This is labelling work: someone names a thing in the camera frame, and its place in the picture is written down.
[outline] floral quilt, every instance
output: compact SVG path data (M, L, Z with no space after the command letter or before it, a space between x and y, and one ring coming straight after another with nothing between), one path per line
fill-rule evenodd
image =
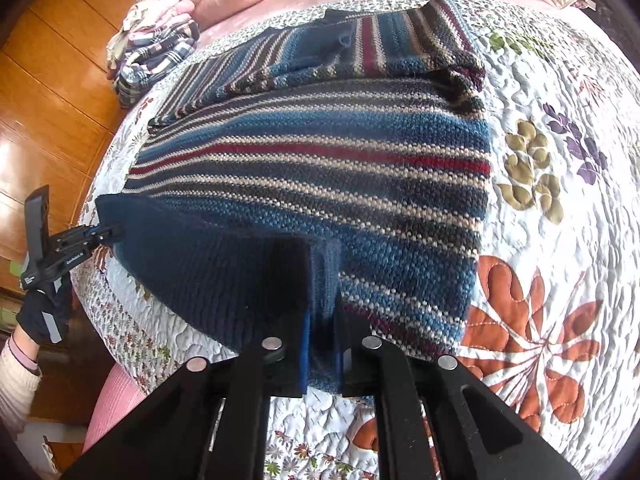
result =
M348 0L389 11L428 0ZM457 356L585 479L596 479L640 417L640 78L603 42L534 10L454 0L487 78L492 182L478 286ZM288 12L206 46L156 85L123 122L84 204L119 192L167 89L189 63L267 26L318 18ZM196 355L233 353L188 326L106 250L76 269L76 291L116 360L150 392ZM311 389L272 399L264 475L373 479L370 406Z

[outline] sweater sleeve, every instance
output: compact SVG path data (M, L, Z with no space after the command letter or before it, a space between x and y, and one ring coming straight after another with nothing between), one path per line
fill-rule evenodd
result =
M0 353L0 418L12 438L24 429L42 374L28 371L5 344Z

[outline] pink cuff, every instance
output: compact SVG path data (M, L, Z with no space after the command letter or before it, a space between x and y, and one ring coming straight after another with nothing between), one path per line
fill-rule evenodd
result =
M32 372L33 374L37 374L38 373L38 364L36 362L32 361L31 359L29 359L24 354L24 352L22 350L20 350L20 347L14 341L13 334L9 338L9 350L11 350L11 353L14 355L14 357L17 359L17 361L22 366L27 368L28 371Z

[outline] gloved hand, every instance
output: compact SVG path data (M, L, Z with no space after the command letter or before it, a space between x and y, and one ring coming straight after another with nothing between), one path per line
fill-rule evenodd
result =
M24 304L15 319L29 337L36 344L41 345L49 339L54 343L60 341L50 337L46 317L49 317L50 322L55 323L60 338L64 339L69 330L68 322L71 315L71 277L66 274L62 277L62 284L55 293L53 301L39 290L28 290Z

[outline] metal screw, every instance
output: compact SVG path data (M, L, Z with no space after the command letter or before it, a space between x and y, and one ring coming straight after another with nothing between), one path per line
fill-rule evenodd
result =
M262 348L265 350L279 350L282 347L282 339L279 337L267 337L262 340Z
M438 366L443 370L454 370L458 366L458 360L451 355L438 357Z
M374 335L369 335L362 340L362 346L369 350L376 350L382 346L382 339Z
M207 367L207 360L204 357L193 357L187 361L187 370L190 372L201 372Z

